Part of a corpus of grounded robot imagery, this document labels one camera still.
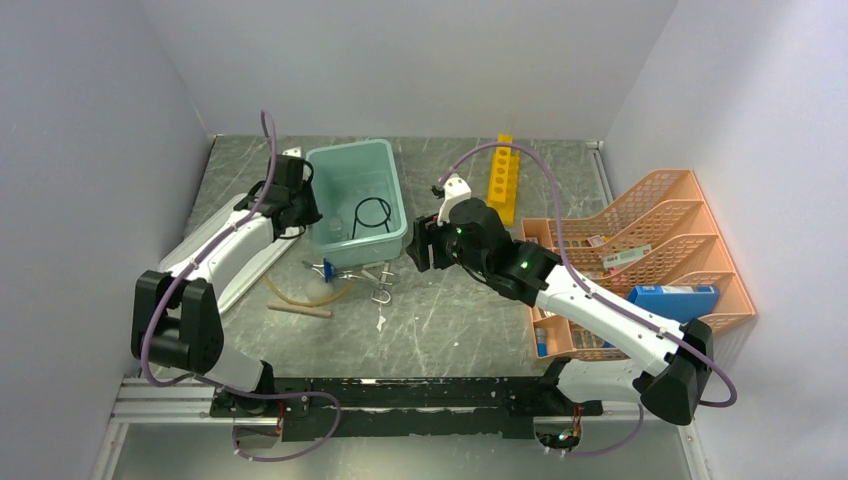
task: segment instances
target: white bracket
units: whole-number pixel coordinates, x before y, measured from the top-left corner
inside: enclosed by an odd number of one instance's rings
[[[288,155],[289,157],[301,158],[301,149],[300,149],[300,147],[294,147],[294,148],[290,148],[288,150],[283,150],[283,155]]]
[[[450,222],[450,211],[459,202],[471,198],[471,187],[457,174],[453,174],[445,182],[445,199],[439,208],[438,225]]]

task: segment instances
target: black cable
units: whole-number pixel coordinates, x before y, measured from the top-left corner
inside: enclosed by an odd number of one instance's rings
[[[382,207],[383,213],[386,214],[386,218],[383,219],[383,221],[373,223],[373,224],[368,224],[368,223],[363,222],[362,219],[359,218],[359,207],[361,207],[365,202],[369,202],[371,200],[376,200],[377,202],[380,203],[380,207]],[[362,225],[363,227],[367,227],[367,228],[377,228],[381,225],[384,225],[386,227],[386,233],[390,233],[391,230],[389,229],[389,221],[391,219],[392,219],[392,206],[389,205],[389,202],[383,200],[380,197],[368,197],[366,199],[363,199],[361,202],[356,204],[356,208],[353,210],[353,232],[350,234],[350,239],[353,240],[354,238],[356,238],[356,225],[357,224]]]
[[[263,180],[263,181],[261,181],[261,182],[256,182],[256,184],[255,184],[255,185],[253,185],[252,187],[250,187],[250,190],[248,190],[248,191],[247,191],[247,195],[248,195],[250,198],[254,198],[254,199],[255,199],[255,198],[256,198],[256,194],[259,192],[259,190],[260,190],[260,189],[261,189],[264,185],[265,185],[265,180]]]
[[[304,180],[304,183],[305,183],[306,185],[309,185],[310,183],[312,183],[312,177],[314,177],[314,176],[315,176],[315,168],[312,166],[312,164],[311,164],[311,163],[307,162],[306,160],[304,160],[304,161],[303,161],[303,163],[304,163],[307,167],[309,167],[309,177],[307,177],[307,179],[306,179],[306,180]]]

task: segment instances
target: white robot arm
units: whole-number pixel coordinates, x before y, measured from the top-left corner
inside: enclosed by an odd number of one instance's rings
[[[131,344],[136,358],[141,357],[147,326],[165,290],[177,280],[177,272],[192,266],[168,302],[168,309],[180,308],[179,318],[162,315],[150,342],[150,361],[203,375],[239,391],[273,391],[273,378],[263,380],[263,375],[269,376],[270,366],[226,341],[217,297],[257,254],[321,219],[312,193],[312,167],[300,158],[300,149],[287,150],[274,161],[272,184],[256,215],[243,220],[258,203],[257,193],[264,182],[257,183],[234,206],[224,225],[194,252],[162,272],[150,270],[139,278]],[[219,238],[225,230],[231,233]],[[214,248],[197,261],[213,241],[217,242]],[[246,401],[249,403],[256,408],[262,404]]]
[[[568,362],[558,388],[569,400],[642,403],[671,423],[691,421],[711,370],[673,340],[688,343],[711,361],[709,326],[698,320],[681,325],[651,314],[582,275],[578,284],[555,253],[513,241],[497,212],[472,198],[458,176],[445,183],[444,195],[439,213],[420,217],[414,225],[407,253],[419,271],[460,265],[502,296],[562,315],[630,357]]]

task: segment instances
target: gray tile floor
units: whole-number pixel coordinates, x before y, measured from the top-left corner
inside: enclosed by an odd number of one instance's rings
[[[281,137],[283,149],[348,143],[352,137]],[[389,138],[393,147],[408,221],[434,213],[440,201],[430,186],[462,153],[491,139]],[[603,208],[585,144],[526,141],[557,175],[564,212],[590,216]],[[459,173],[477,196],[485,198],[492,151],[470,159]],[[188,221],[192,232],[233,196],[246,192],[265,174],[268,147],[260,137],[217,139]],[[516,218],[553,216],[552,194],[538,167],[522,159]],[[404,239],[411,239],[411,228]],[[303,285],[315,275],[302,260],[320,256],[304,236],[269,275],[290,296],[305,298]],[[530,375],[544,370],[533,359],[533,341],[523,306],[503,299],[458,268],[419,273],[406,255],[391,262],[398,284],[393,302],[383,308],[386,322],[377,330],[377,305],[370,290],[355,287],[331,305],[332,319],[271,312],[272,298],[259,283],[224,316],[228,341],[270,362],[279,376],[475,376]]]

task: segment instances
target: medicine box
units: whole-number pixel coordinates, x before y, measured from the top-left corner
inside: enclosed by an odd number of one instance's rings
[[[718,302],[718,288],[696,287],[634,287],[627,300],[645,310],[680,323],[709,315]]]

